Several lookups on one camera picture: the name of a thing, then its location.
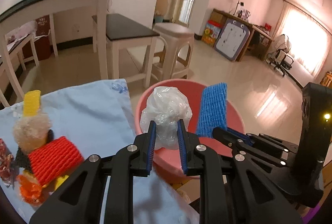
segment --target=light blue tablecloth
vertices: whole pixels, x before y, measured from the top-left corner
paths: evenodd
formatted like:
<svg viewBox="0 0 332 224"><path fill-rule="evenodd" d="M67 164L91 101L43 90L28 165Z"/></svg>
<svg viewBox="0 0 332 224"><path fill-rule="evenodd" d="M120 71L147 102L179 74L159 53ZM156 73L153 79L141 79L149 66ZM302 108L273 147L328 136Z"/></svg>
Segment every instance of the light blue tablecloth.
<svg viewBox="0 0 332 224"><path fill-rule="evenodd" d="M52 121L55 138L66 136L85 159L92 154L114 155L135 139L134 118L124 79L61 89L43 95L41 104ZM14 156L17 144L12 129L18 120L16 114L21 112L22 103L0 111L0 137ZM19 199L17 189L6 188L1 180L0 186L16 211L29 222L33 208ZM198 213L155 172L147 178L135 177L133 187L135 224L199 222Z"/></svg>

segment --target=window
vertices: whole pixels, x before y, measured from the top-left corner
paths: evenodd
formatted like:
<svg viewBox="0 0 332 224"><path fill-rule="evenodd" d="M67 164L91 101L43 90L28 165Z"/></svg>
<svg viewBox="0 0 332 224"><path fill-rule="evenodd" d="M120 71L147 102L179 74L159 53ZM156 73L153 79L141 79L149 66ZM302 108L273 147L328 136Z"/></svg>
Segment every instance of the window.
<svg viewBox="0 0 332 224"><path fill-rule="evenodd" d="M290 9L281 34L289 37L290 54L316 77L330 49L329 33L312 17L297 9Z"/></svg>

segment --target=silver screw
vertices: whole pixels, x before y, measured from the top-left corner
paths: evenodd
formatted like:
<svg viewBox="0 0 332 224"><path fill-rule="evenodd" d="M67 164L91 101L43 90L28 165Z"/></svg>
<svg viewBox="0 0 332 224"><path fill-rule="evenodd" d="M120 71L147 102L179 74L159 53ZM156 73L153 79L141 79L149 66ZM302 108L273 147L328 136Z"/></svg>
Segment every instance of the silver screw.
<svg viewBox="0 0 332 224"><path fill-rule="evenodd" d="M235 156L235 160L241 162L241 161L245 160L245 157L244 157L243 155L241 155L241 154L237 154L237 155Z"/></svg>
<svg viewBox="0 0 332 224"><path fill-rule="evenodd" d="M127 147L129 152L135 152L137 150L137 146L135 144L131 144Z"/></svg>
<svg viewBox="0 0 332 224"><path fill-rule="evenodd" d="M203 151L206 150L206 146L203 145L203 144L198 144L198 145L196 146L196 149L197 149L197 151L203 152Z"/></svg>
<svg viewBox="0 0 332 224"><path fill-rule="evenodd" d="M99 160L99 156L97 156L96 154L89 156L90 162L97 162L98 160Z"/></svg>

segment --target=white plastic bag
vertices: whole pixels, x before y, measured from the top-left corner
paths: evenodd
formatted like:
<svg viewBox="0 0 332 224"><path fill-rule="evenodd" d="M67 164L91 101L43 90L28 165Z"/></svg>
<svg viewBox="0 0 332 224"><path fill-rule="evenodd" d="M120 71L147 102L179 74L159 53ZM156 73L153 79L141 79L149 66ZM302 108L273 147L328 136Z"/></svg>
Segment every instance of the white plastic bag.
<svg viewBox="0 0 332 224"><path fill-rule="evenodd" d="M140 126L143 133L148 132L150 121L156 122L155 150L165 147L176 150L178 144L178 120L183 119L186 129L193 113L187 97L176 87L156 87L148 97L146 108L142 111Z"/></svg>

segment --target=pink bowl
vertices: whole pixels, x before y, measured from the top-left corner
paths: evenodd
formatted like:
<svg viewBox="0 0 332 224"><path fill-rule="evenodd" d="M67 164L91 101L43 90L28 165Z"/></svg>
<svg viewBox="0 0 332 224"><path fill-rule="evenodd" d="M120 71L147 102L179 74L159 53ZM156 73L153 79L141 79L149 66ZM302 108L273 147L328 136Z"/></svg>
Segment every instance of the pink bowl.
<svg viewBox="0 0 332 224"><path fill-rule="evenodd" d="M191 80L172 79L161 81L152 85L140 97L135 111L136 135L142 134L139 121L142 110L146 108L147 98L153 92L154 88L158 86L177 87L179 91L188 98L190 108L193 112L193 116L188 126L188 131L195 133L200 112L201 95L206 85ZM227 125L230 128L243 133L244 124L242 118L229 101L227 101L226 109ZM215 139L200 138L200 142L211 147L218 154L232 156L232 150ZM188 179L188 177L186 177L182 172L179 150L169 150L165 148L156 150L154 152L153 162L157 173L168 183L181 183L182 181Z"/></svg>

